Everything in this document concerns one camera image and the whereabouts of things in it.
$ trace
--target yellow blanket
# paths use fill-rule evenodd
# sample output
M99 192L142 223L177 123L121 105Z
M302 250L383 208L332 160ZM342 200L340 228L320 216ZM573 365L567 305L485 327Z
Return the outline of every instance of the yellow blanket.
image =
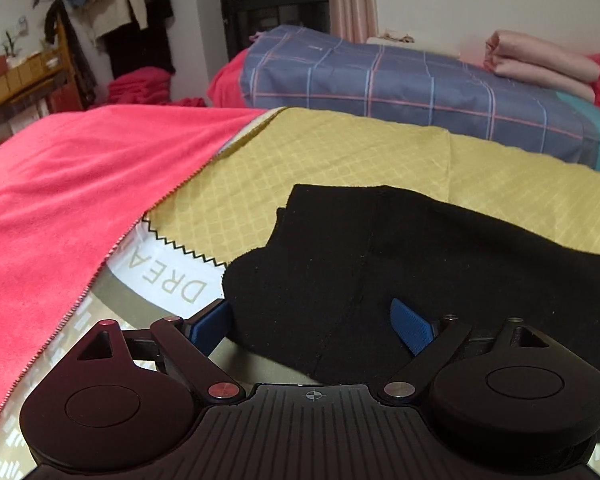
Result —
M600 254L600 173L440 128L290 108L148 212L159 237L229 262L263 246L294 184L413 189Z

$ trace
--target black garment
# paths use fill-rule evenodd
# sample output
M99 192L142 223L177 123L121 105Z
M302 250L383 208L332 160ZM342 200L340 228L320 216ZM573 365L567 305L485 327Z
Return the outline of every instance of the black garment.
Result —
M377 388L410 361L393 298L479 329L523 317L600 370L599 255L407 190L295 186L223 288L236 342L323 383Z
M71 24L69 15L64 7L62 0L55 0L45 16L45 41L54 44L56 41L56 24L61 22L64 25L64 32L71 53L71 62L75 68L75 79L78 86L78 94L82 107L86 110L95 101L96 78L91 71L89 62L80 46L80 41L75 33L74 26Z
M145 66L162 68L171 74L176 72L164 23L173 16L171 1L151 0L146 12L148 27L145 30L140 30L134 19L102 37L114 78Z

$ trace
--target beige patterned fabric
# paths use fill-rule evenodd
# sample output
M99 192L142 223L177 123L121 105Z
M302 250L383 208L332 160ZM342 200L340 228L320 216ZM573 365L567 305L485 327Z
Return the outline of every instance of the beige patterned fabric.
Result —
M196 253L263 246L294 184L413 189L600 253L600 173L440 128L290 108L147 215Z

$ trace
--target folded pink towel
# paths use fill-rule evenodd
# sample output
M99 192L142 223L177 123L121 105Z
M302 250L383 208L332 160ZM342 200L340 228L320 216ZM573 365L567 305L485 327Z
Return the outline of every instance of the folded pink towel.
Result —
M516 81L532 83L543 88L567 92L567 94L581 97L590 103L596 101L596 94L590 85L531 63L524 63L515 59L503 59L493 67L493 73Z
M507 58L548 68L583 83L593 83L600 77L600 66L586 56L522 32L497 30L487 40L485 68L495 72L494 67Z

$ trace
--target ribbed black surface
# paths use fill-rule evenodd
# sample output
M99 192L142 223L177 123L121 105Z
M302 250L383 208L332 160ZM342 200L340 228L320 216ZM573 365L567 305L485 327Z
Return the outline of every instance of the ribbed black surface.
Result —
M64 476L44 466L28 478L59 480ZM478 468L456 457L432 437L418 412L382 406L373 400L366 386L316 386L314 390L310 386L265 385L238 406L209 409L193 436L157 463L100 478L508 480L515 477ZM593 480L598 476L583 466L541 478Z

